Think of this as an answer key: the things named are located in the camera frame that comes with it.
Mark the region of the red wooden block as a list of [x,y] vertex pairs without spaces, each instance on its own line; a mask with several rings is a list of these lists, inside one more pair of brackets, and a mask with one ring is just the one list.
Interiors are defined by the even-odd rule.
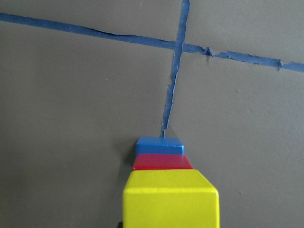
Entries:
[[180,154],[139,154],[133,164],[133,171],[193,169],[185,155]]

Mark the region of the yellow wooden block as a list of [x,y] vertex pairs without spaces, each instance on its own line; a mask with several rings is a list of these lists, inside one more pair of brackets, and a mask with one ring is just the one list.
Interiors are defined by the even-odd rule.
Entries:
[[218,190],[197,170],[132,171],[123,190],[125,228],[218,228]]

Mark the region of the blue wooden block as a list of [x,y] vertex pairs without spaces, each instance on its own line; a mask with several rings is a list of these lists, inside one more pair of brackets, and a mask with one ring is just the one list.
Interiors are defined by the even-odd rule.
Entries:
[[184,144],[178,138],[140,137],[136,142],[135,157],[142,153],[184,155]]

